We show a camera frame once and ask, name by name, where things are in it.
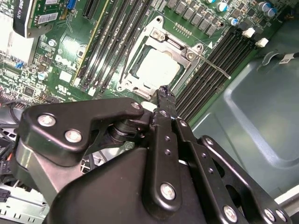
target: white triangle marking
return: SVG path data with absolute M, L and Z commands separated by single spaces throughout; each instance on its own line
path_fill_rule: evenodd
M 210 44 L 208 45 L 208 47 L 209 47 L 210 49 L 213 49 L 213 42 L 212 42 L 212 41 L 210 42 Z

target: sticker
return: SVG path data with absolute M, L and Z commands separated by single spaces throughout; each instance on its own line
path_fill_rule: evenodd
M 41 15 L 38 18 L 37 24 L 54 21 L 54 20 L 57 19 L 57 17 L 58 17 L 58 13 L 50 13 L 50 14 L 47 14 L 47 15 Z
M 69 83 L 71 81 L 71 77 L 72 77 L 71 74 L 69 74 L 65 71 L 61 71 L 59 79 L 64 80 Z
M 52 4 L 57 4 L 58 0 L 46 0 L 45 5 L 52 5 Z
M 284 56 L 284 58 L 279 62 L 279 64 L 287 64 L 290 60 L 292 60 L 294 57 L 294 54 L 287 54 Z

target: capacitor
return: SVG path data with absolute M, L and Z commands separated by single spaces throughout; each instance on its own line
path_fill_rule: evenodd
M 238 24 L 238 20 L 233 17 L 229 17 L 228 22 L 231 26 L 236 26 Z
M 225 2 L 220 2 L 217 4 L 216 9 L 218 12 L 225 12 L 228 8 L 228 5 Z
M 268 2 L 260 2 L 257 6 L 257 9 L 260 11 L 260 12 L 268 12 L 271 8 L 271 4 L 268 3 Z
M 46 71 L 42 71 L 42 72 L 39 72 L 37 74 L 37 78 L 41 81 L 45 80 L 48 78 L 48 73 Z
M 57 42 L 53 39 L 49 40 L 48 44 L 51 46 L 51 47 L 56 47 L 57 46 Z
M 263 14 L 265 16 L 268 16 L 268 17 L 273 17 L 275 16 L 275 14 L 277 13 L 277 9 L 276 8 L 270 8 L 268 12 L 264 12 Z

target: electrolytic capacitor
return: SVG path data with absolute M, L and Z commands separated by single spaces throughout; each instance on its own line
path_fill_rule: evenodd
M 276 12 L 277 12 L 277 9 L 270 8 L 270 10 L 268 12 L 264 12 L 264 15 L 271 18 L 271 17 L 275 16 Z
M 268 3 L 268 2 L 260 2 L 257 6 L 257 9 L 260 11 L 260 12 L 268 12 L 271 8 L 271 4 Z
M 228 5 L 225 2 L 220 2 L 217 4 L 216 9 L 218 12 L 225 12 L 228 9 Z
M 231 26 L 236 26 L 238 24 L 238 20 L 233 17 L 229 17 L 228 22 Z

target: cable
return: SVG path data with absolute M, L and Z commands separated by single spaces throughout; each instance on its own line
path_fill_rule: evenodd
M 95 168 L 95 164 L 94 164 L 94 158 L 92 153 L 88 155 L 88 160 L 90 164 L 90 170 L 93 170 Z
M 104 160 L 105 162 L 108 162 L 108 159 L 106 158 L 106 156 L 104 156 L 104 154 L 102 153 L 101 150 L 99 151 L 99 154 L 103 157 L 103 160 Z

